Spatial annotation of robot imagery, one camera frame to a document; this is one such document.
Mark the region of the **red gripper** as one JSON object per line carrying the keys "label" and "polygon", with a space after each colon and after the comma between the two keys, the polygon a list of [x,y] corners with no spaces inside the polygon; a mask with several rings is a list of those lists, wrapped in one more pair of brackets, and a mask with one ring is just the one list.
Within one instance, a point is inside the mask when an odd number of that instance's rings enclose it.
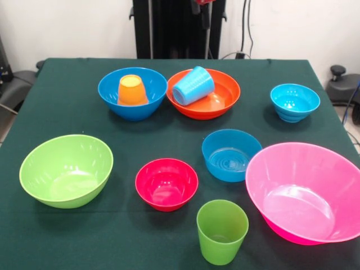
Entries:
{"label": "red gripper", "polygon": [[198,15],[201,11],[201,21],[202,21],[202,27],[204,29],[210,28],[210,4],[213,0],[192,0],[191,1],[191,9],[192,13],[194,15]]}

